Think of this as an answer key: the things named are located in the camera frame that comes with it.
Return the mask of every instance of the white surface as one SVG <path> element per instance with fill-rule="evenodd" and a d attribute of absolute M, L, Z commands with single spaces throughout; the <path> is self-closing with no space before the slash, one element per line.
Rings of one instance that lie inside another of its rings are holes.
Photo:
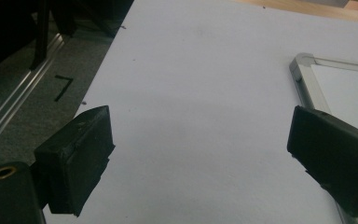
<path fill-rule="evenodd" d="M 358 128 L 358 72 L 316 64 L 311 67 L 332 114 Z"/>
<path fill-rule="evenodd" d="M 135 1 L 79 112 L 117 148 L 79 218 L 48 223 L 340 223 L 286 150 L 299 52 L 358 60 L 358 23 L 226 0 Z"/>

